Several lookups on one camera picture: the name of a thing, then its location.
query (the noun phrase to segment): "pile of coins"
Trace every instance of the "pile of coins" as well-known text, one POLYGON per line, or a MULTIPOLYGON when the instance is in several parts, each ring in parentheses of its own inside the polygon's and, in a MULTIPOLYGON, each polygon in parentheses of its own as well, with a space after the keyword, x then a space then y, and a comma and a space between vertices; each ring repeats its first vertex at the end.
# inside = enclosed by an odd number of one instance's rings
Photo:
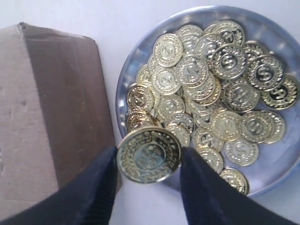
POLYGON ((185 25, 160 36, 128 91, 126 126, 130 132, 154 125, 174 134, 182 146, 193 143, 221 177, 247 195, 247 179, 224 168, 222 154, 247 166, 259 156, 258 143, 279 141, 285 135, 284 119, 254 109, 260 100, 273 110, 292 106, 299 85, 272 52, 245 39, 233 21, 204 31, 185 25))

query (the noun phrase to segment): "round metal plate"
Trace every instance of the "round metal plate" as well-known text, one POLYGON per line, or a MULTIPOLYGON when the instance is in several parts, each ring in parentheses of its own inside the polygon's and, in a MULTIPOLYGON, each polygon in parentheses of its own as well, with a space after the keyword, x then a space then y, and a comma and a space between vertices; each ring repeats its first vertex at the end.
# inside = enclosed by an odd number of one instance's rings
MULTIPOLYGON (((174 33, 180 27, 195 24, 203 30, 222 20, 233 20, 242 26, 246 40, 258 41, 273 51, 286 65, 285 71, 300 79, 300 46, 282 27, 254 12, 225 6, 197 7, 175 14, 160 23, 134 47, 129 54, 120 74, 116 93, 116 114, 122 137, 127 133, 125 114, 128 111, 126 94, 135 82, 141 65, 147 64, 152 48, 159 36, 174 33)), ((268 110, 260 103, 256 109, 268 110)), ((286 121, 286 135, 274 144, 259 144, 259 157, 250 166, 238 167, 225 158, 225 166, 237 168, 249 181, 248 196, 258 196, 283 182, 295 171, 300 162, 300 101, 292 107, 279 111, 286 121)), ((179 173, 164 181, 179 190, 179 173)))

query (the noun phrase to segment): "white table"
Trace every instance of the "white table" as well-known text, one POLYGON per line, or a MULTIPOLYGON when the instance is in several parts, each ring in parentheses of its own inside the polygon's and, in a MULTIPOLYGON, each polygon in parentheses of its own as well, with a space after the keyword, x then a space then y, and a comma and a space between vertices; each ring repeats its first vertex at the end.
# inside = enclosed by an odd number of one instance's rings
MULTIPOLYGON (((160 21, 184 9, 229 5, 252 10, 283 26, 300 41, 300 1, 295 0, 0 0, 0 28, 26 22, 89 36, 99 45, 117 143, 115 90, 123 63, 136 42, 160 21)), ((300 171, 256 200, 300 223, 300 171)), ((178 192, 160 184, 124 180, 112 225, 185 225, 178 192)))

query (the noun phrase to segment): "brown cardboard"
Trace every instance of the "brown cardboard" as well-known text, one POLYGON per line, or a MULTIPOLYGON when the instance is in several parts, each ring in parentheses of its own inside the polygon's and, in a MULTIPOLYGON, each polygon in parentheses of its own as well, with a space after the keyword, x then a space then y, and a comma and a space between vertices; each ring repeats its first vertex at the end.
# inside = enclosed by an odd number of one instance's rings
POLYGON ((95 42, 24 23, 0 30, 0 219, 45 199, 114 145, 95 42))

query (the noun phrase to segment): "black tongs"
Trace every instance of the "black tongs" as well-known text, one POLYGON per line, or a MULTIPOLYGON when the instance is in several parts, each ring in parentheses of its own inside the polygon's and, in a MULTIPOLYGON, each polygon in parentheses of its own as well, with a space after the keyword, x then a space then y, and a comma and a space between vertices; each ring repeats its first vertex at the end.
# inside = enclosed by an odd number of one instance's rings
MULTIPOLYGON (((116 147, 104 149, 64 188, 0 225, 108 225, 117 187, 116 147)), ((189 225, 295 225, 241 195, 184 148, 181 196, 189 225)))

